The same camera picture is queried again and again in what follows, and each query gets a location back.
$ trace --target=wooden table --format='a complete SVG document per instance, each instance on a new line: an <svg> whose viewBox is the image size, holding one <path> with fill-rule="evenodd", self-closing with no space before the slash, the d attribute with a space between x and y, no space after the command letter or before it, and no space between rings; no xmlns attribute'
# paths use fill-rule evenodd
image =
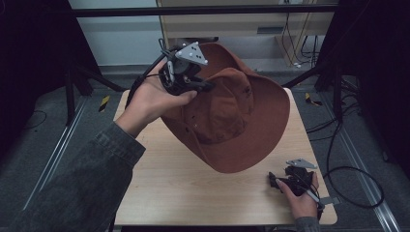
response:
<svg viewBox="0 0 410 232"><path fill-rule="evenodd" d="M117 212L116 225L279 225L293 224L285 196L271 188L268 172L284 177L287 160L303 158L317 165L290 90L290 117L275 150L255 166L222 174L183 145L159 118L137 137L147 148L133 170L132 182ZM115 119L124 111L123 94ZM328 190L319 169L319 193ZM320 220L333 224L327 205Z"/></svg>

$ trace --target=hat crown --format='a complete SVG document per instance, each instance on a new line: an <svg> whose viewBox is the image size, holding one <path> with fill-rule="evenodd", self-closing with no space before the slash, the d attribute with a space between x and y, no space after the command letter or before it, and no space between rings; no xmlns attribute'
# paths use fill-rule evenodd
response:
<svg viewBox="0 0 410 232"><path fill-rule="evenodd" d="M212 93L201 93L185 106L185 123L203 144L216 144L245 131L253 110L248 77L227 68L208 81L216 84Z"/></svg>

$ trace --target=cowboy hat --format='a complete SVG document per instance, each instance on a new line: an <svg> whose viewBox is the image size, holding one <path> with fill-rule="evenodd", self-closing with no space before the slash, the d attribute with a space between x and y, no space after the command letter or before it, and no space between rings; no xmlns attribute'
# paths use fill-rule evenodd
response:
<svg viewBox="0 0 410 232"><path fill-rule="evenodd" d="M218 172L243 171L278 145L289 118L289 97L274 80L252 71L222 45L204 43L200 48L209 63L198 76L216 86L161 118Z"/></svg>

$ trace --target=gray sleeve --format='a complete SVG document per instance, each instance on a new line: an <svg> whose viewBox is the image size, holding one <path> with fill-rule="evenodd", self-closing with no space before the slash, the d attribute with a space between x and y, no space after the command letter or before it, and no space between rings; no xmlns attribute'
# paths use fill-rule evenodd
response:
<svg viewBox="0 0 410 232"><path fill-rule="evenodd" d="M316 217L299 217L295 226L298 232L320 232L319 220Z"/></svg>
<svg viewBox="0 0 410 232"><path fill-rule="evenodd" d="M115 123L89 141L55 176L9 231L104 231L145 148Z"/></svg>

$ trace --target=right hand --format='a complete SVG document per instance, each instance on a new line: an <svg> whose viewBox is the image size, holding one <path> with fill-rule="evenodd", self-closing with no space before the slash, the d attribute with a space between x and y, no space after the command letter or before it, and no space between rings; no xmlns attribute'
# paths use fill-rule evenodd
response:
<svg viewBox="0 0 410 232"><path fill-rule="evenodd" d="M316 173L313 173L312 179L312 184L314 185L313 189L318 189L319 183L317 181ZM311 196L309 196L306 192L301 196L296 196L286 183L279 179L277 179L277 183L290 204L293 218L317 218L317 203L311 198Z"/></svg>

